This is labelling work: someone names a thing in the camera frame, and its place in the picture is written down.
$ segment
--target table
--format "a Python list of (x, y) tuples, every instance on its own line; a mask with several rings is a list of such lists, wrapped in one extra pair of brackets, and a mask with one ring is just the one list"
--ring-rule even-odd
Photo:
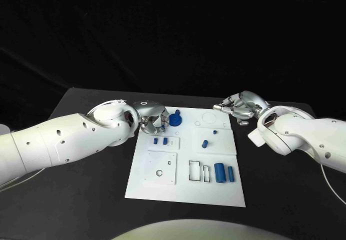
[[(212, 108), (222, 98), (71, 88), (51, 118), (85, 114), (114, 99), (155, 100), (166, 106)], [(310, 114), (307, 104), (294, 106)], [(0, 237), (16, 240), (110, 240), (131, 229), (175, 219), (244, 224), (293, 239), (342, 239), (346, 206), (333, 195), (320, 165), (302, 151), (278, 155), (248, 139), (257, 120), (231, 118), (247, 208), (124, 198), (137, 137), (84, 160), (48, 168), (0, 194)], [(326, 175), (346, 199), (346, 174)]]

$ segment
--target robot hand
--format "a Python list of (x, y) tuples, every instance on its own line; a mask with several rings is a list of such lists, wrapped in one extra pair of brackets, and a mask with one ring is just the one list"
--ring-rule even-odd
[(271, 108), (271, 105), (254, 92), (244, 91), (229, 96), (218, 105), (214, 105), (212, 108), (231, 114), (237, 118), (238, 124), (247, 126), (250, 122), (244, 120), (253, 117), (260, 118)]
[(315, 119), (296, 107), (271, 107), (251, 91), (232, 95), (212, 108), (237, 117), (241, 126), (248, 125), (242, 120), (258, 119), (257, 129), (248, 134), (258, 147), (267, 144), (284, 156), (303, 150), (320, 164), (346, 173), (345, 121)]
[[(153, 122), (160, 118), (160, 127)], [(84, 114), (58, 117), (36, 126), (0, 135), (0, 185), (26, 173), (84, 159), (118, 146), (140, 129), (157, 134), (169, 126), (166, 107), (153, 101), (124, 100), (100, 104)]]

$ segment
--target blue object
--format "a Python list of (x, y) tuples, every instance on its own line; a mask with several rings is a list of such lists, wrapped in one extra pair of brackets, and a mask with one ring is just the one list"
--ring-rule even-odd
[(204, 141), (202, 148), (205, 149), (208, 147), (208, 141)]
[(227, 182), (224, 163), (215, 163), (214, 168), (215, 168), (216, 183), (222, 184)]
[(234, 182), (235, 176), (234, 176), (234, 168), (231, 166), (228, 167), (228, 176), (229, 176), (229, 182)]
[(176, 127), (182, 124), (182, 117), (180, 117), (180, 111), (176, 110), (175, 114), (169, 115), (169, 125)]

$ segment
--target circular hole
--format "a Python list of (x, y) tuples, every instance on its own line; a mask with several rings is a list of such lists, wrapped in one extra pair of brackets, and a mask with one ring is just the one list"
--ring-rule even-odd
[(156, 175), (160, 177), (163, 175), (163, 171), (162, 170), (157, 170), (156, 171)]

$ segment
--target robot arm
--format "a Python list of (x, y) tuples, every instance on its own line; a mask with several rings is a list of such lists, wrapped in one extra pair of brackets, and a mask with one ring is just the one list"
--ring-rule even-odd
[[(250, 91), (238, 94), (242, 108), (248, 110), (248, 115), (241, 118), (235, 96), (228, 97), (214, 109), (234, 115), (241, 126), (248, 125), (242, 119), (258, 118), (257, 129), (248, 134), (254, 144), (258, 147), (267, 144), (284, 156), (296, 149), (303, 150), (320, 164), (346, 173), (346, 122), (330, 118), (315, 119), (294, 107), (271, 107)], [(231, 104), (231, 111), (224, 104)]]
[[(156, 119), (162, 127), (155, 127)], [(169, 126), (166, 107), (153, 101), (100, 104), (87, 115), (58, 117), (0, 136), (0, 185), (32, 171), (75, 162), (107, 146), (118, 146), (142, 130), (155, 134)]]

